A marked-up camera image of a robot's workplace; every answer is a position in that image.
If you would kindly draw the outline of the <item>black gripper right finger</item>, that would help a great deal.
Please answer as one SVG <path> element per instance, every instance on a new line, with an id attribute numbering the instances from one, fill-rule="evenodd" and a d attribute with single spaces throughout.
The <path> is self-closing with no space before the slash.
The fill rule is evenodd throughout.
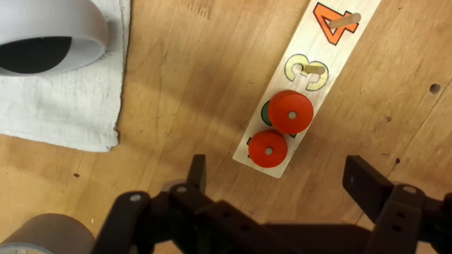
<path id="1" fill-rule="evenodd" d="M 360 155 L 347 155 L 341 186 L 362 213 L 376 224 L 393 185 Z"/>

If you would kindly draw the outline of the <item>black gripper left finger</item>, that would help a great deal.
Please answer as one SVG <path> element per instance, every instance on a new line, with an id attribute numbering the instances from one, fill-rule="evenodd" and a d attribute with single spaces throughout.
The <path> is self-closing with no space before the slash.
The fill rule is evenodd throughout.
<path id="1" fill-rule="evenodd" d="M 186 183 L 197 190 L 206 189 L 206 156 L 194 154 L 186 176 Z"/>

